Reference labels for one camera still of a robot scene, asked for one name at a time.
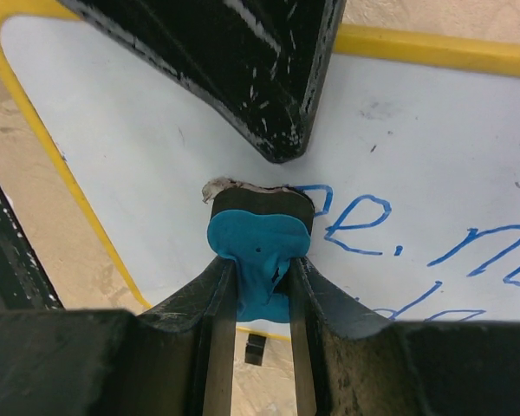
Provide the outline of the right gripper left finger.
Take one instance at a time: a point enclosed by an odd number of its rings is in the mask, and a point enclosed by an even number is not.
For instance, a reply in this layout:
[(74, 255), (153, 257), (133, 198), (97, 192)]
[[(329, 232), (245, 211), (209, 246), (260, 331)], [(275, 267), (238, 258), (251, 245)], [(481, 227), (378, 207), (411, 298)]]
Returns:
[(229, 415), (237, 269), (215, 257), (190, 283), (139, 319), (155, 330), (153, 396), (158, 415)]

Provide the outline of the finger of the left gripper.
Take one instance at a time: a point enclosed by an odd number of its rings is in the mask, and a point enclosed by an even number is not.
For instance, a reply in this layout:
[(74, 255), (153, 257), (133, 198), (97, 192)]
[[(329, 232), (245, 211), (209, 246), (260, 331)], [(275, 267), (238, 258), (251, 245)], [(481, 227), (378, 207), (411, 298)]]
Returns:
[(78, 0), (65, 7), (213, 107), (269, 162), (306, 152), (344, 2)]

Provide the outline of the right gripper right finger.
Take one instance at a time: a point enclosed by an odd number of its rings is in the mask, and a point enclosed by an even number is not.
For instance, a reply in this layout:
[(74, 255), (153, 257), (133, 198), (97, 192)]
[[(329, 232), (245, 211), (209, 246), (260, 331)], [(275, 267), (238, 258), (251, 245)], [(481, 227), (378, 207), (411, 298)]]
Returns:
[(330, 282), (306, 257), (290, 262), (287, 283), (297, 413), (330, 415), (340, 390), (331, 385), (337, 377), (330, 369), (350, 369), (338, 362), (339, 354), (390, 321)]

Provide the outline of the blue whiteboard eraser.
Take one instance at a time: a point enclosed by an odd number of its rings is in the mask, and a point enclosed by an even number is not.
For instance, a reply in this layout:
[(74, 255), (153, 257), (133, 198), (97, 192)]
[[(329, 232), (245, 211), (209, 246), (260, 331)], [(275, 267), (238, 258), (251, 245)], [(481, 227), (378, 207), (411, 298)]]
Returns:
[(208, 244), (237, 268), (237, 319), (288, 323), (283, 279), (291, 261), (309, 251), (312, 200), (293, 187), (261, 187), (224, 177), (208, 181), (202, 197), (212, 202)]

